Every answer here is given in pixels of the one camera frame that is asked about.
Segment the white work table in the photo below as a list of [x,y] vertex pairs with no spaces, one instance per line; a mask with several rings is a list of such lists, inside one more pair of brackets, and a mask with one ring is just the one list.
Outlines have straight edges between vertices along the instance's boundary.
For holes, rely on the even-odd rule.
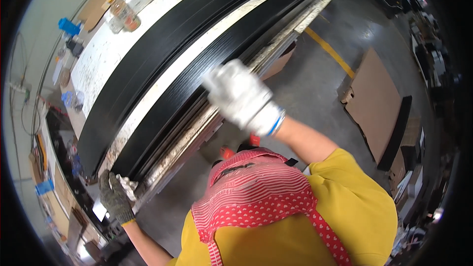
[[[110,31],[107,25],[102,25],[96,28],[95,35],[91,38],[90,42],[86,45],[80,58],[75,63],[74,68],[71,71],[71,82],[63,89],[71,90],[75,89],[82,91],[85,95],[84,107],[80,113],[69,112],[71,124],[74,128],[77,138],[80,137],[82,127],[84,126],[85,120],[90,113],[90,110],[98,97],[98,94],[102,90],[106,81],[115,70],[121,59],[126,53],[133,47],[138,39],[166,12],[174,7],[181,0],[153,0],[148,6],[146,6],[138,15],[141,19],[141,26],[134,32],[121,31],[118,34],[114,34]],[[171,76],[178,76],[179,73],[190,63],[198,54],[204,50],[212,41],[214,41],[221,33],[227,30],[236,21],[250,12],[252,9],[263,3],[265,0],[250,0],[234,10],[228,16],[223,18],[214,27],[208,30],[202,35],[195,43],[193,43],[183,54],[167,69],[166,73]],[[331,0],[318,0],[311,4],[298,18],[292,21],[283,31],[281,31],[271,42],[271,44],[265,47],[250,63],[250,68],[255,69],[261,64],[266,58],[268,58],[278,46],[288,37],[290,34],[296,33],[297,35],[304,32],[304,29],[315,19],[315,17],[324,9]],[[149,108],[152,106],[151,103],[145,107],[133,111],[141,112],[138,116],[144,116]],[[126,143],[127,139],[133,133],[136,126],[139,124],[140,119],[134,119],[132,114],[127,122],[122,127],[120,133],[117,135],[117,139],[121,139],[121,145],[115,149],[113,154],[107,154],[102,168],[110,167],[110,163],[114,162],[119,151],[123,147],[123,142]],[[196,118],[192,127],[190,127],[182,139],[169,151],[166,158],[157,163],[156,168],[149,173],[144,183],[141,183],[142,191],[147,191],[146,195],[142,197],[142,200],[149,198],[149,191],[152,190],[156,183],[162,178],[162,176],[168,171],[172,165],[177,161],[177,158],[183,154],[185,149],[192,143],[198,133],[207,126],[210,121],[216,117],[216,111],[213,107],[206,109],[199,117]],[[138,201],[137,208],[140,206],[141,201]]]

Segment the concrete floor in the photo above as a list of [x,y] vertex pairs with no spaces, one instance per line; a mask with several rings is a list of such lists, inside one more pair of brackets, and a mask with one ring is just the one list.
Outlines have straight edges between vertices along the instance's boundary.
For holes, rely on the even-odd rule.
[[[311,24],[310,28],[325,40],[356,71],[363,53],[373,46],[391,75],[401,96],[412,95],[412,111],[422,116],[426,134],[426,161],[436,152],[429,143],[437,133],[430,102],[413,60],[409,44],[407,17],[388,20],[374,0],[333,0]],[[282,72],[266,81],[274,92],[274,100],[288,115],[308,124],[353,154],[366,174],[389,190],[387,175],[376,169],[370,150],[358,125],[340,103],[350,77],[341,66],[308,34],[303,33],[297,48]],[[211,163],[218,159],[222,144],[236,148],[247,137],[236,127],[225,123],[186,163],[165,189],[156,195],[137,216],[138,223],[169,253],[181,251],[181,232],[191,204],[204,192]],[[286,157],[297,158],[286,146],[271,138],[261,145]],[[136,251],[123,265],[144,265]]]

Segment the wall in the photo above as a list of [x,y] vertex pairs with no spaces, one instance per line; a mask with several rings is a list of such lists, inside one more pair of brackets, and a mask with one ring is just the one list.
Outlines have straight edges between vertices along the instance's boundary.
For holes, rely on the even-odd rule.
[[[4,117],[2,117],[3,132],[7,149],[9,167],[15,183],[18,196],[27,213],[36,233],[43,237],[49,233],[41,214],[38,199],[34,192],[28,155],[31,150],[31,123],[33,117],[33,104],[39,86],[39,80],[48,56],[60,36],[57,22],[63,17],[71,17],[83,0],[32,0],[26,13],[21,20],[18,32],[22,37],[18,38],[15,51],[9,64],[6,80],[14,83],[19,81],[25,74],[24,86],[31,91],[31,98],[22,106],[25,94],[14,92],[11,96],[9,88],[5,89]],[[60,93],[59,88],[52,85],[52,72],[55,62],[47,71],[44,81],[42,95],[44,97],[55,97]]]

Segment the white glove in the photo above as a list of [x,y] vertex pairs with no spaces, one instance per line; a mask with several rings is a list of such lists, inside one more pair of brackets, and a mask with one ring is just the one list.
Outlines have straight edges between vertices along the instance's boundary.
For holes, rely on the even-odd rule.
[[202,80],[209,102],[240,129],[257,136],[271,135],[281,126],[286,111],[271,101],[271,90],[238,59],[210,69]]

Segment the striped apron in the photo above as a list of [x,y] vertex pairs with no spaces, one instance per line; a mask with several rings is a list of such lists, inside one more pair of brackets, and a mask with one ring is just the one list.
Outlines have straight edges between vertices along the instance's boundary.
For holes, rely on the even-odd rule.
[[340,239],[317,212],[307,178],[284,164],[287,159],[266,148],[245,150],[212,168],[204,197],[192,205],[200,241],[207,244],[212,266],[222,266],[214,235],[218,228],[253,228],[302,213],[340,266],[351,260]]

